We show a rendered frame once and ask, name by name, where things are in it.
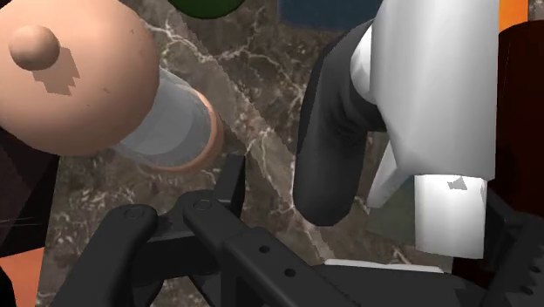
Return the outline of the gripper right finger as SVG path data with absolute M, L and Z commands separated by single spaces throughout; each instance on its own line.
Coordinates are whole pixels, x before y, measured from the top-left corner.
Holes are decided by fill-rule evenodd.
M 488 191 L 482 269 L 493 278 L 480 307 L 544 307 L 544 218 Z

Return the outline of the dark green round object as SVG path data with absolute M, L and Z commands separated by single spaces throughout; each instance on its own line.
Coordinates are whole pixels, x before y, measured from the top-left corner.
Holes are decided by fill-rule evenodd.
M 190 17 L 216 19 L 237 10 L 245 0 L 167 0 L 176 10 Z

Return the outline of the dark red container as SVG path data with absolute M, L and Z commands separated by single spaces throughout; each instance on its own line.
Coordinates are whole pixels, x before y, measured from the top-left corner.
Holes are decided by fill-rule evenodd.
M 495 178 L 513 209 L 544 217 L 544 20 L 499 34 Z

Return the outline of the dark brown box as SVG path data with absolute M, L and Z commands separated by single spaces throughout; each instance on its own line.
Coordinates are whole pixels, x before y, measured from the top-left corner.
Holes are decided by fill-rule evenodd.
M 0 257 L 45 245 L 58 162 L 0 127 Z

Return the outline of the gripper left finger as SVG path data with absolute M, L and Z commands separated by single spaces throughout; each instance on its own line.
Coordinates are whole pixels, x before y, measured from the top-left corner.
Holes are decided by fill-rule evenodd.
M 240 218 L 246 160 L 230 154 L 212 190 L 188 192 L 164 215 L 110 210 L 51 307 L 149 307 L 169 278 L 190 276 L 216 307 L 358 307 L 266 229 Z

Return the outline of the blue box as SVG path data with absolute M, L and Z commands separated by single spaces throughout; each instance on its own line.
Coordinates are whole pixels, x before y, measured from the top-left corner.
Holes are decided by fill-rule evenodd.
M 278 0 L 285 24 L 325 31 L 347 31 L 374 18 L 383 0 Z

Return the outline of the orange object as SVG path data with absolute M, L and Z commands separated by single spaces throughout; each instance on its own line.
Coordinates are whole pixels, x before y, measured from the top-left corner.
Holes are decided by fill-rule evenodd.
M 499 31 L 528 20 L 528 0 L 500 0 Z

